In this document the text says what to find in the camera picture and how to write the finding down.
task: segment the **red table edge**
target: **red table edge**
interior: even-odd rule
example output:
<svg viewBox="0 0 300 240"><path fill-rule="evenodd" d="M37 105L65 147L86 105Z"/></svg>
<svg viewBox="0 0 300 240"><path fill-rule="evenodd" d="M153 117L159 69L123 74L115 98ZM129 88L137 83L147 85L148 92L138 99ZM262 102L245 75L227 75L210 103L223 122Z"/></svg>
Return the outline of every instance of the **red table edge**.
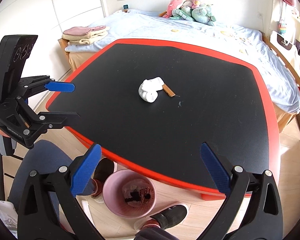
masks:
<svg viewBox="0 0 300 240"><path fill-rule="evenodd" d="M266 123L267 123L267 129L268 129L268 138L269 138L269 170L272 171L274 179L276 183L278 184L279 181L279 173L280 173L280 140L279 140L279 128L277 124L277 119L274 111L274 106L271 101L268 89L266 87L266 84L264 83L261 74L259 73L258 69L235 57L232 57L230 55L224 54L222 52L218 52L212 49L203 48L196 45L191 44L185 44L181 42L175 42L175 41L164 41L164 40L152 40L152 39L119 39L111 44L107 45L100 51L98 51L96 54L94 54L92 57L90 57L88 60L86 60L76 71L74 71L67 79L66 82L71 82L82 70L84 70L90 63L92 63L97 57L99 57L101 54L103 54L106 50L114 46L115 44L136 44L136 45L151 45L151 46L167 46L167 47L174 47L177 49L187 50L190 52L195 52L199 54L204 54L211 57L216 57L231 63L243 65L249 69L252 70L253 75L257 81L257 85L259 88L261 100L263 103L265 116L266 116ZM51 98L47 101L46 108L48 109L50 104L53 102L53 100L56 99L56 97L59 95L60 92L54 92ZM92 141L88 138L84 137L71 127L67 127L67 129L73 133L86 147L89 147L92 145ZM102 148L102 153L108 157L109 159L133 170L136 171L144 176L147 176L149 178L155 179L157 181L170 184L176 187L181 187L189 190L193 190L196 192L200 192L203 194L209 194L209 195L215 195L217 198L215 199L223 199L224 194L220 193L216 189L211 189L203 186L198 186L195 184L183 182L177 179L170 178L168 176L159 174L157 172L148 170L146 168L143 168L137 164L134 164L115 153L112 153L108 151L107 149Z"/></svg>

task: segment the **black table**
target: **black table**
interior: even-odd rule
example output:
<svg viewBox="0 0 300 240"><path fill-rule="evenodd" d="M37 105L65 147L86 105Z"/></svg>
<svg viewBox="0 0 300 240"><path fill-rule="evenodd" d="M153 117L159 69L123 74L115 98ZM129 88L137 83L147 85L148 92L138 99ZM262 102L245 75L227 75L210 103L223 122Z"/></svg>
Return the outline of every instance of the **black table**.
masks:
<svg viewBox="0 0 300 240"><path fill-rule="evenodd" d="M158 76L176 96L161 90L145 102L138 88ZM77 112L81 122L71 132L134 171L220 199L199 155L207 142L234 165L279 177L273 104L258 70L242 60L184 43L124 39L96 53L67 82L75 91L55 93L47 109Z"/></svg>

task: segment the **pink towel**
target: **pink towel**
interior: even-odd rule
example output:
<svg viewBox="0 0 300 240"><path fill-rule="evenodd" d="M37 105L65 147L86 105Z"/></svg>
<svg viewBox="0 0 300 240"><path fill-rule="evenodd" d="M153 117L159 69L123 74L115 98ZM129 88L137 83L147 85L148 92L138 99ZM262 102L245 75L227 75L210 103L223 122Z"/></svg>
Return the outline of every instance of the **pink towel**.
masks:
<svg viewBox="0 0 300 240"><path fill-rule="evenodd" d="M95 26L95 27L72 27L65 30L63 34L73 35L73 36L84 36L89 32L98 31L105 29L105 26Z"/></svg>

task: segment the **wooden block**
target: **wooden block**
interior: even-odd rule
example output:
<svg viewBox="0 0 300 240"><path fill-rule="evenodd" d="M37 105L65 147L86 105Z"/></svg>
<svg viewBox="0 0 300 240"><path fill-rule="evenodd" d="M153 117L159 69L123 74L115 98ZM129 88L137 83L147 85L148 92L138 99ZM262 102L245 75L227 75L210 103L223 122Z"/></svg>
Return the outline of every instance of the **wooden block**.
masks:
<svg viewBox="0 0 300 240"><path fill-rule="evenodd" d="M173 97L173 96L176 95L166 84L163 84L162 88L163 88L164 91L167 92L169 97Z"/></svg>

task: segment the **white cloth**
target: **white cloth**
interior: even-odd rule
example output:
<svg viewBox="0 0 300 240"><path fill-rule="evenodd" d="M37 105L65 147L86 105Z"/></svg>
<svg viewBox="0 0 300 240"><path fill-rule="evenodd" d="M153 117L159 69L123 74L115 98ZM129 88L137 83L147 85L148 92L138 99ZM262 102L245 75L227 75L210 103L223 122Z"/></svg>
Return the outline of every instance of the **white cloth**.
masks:
<svg viewBox="0 0 300 240"><path fill-rule="evenodd" d="M18 214L11 202L0 200L0 219L17 238Z"/></svg>
<svg viewBox="0 0 300 240"><path fill-rule="evenodd" d="M18 214L11 202L0 200L0 219L17 238Z"/></svg>
<svg viewBox="0 0 300 240"><path fill-rule="evenodd" d="M145 79L139 87L139 95L144 101L152 103L157 99L157 91L162 90L163 85L164 82L160 77Z"/></svg>

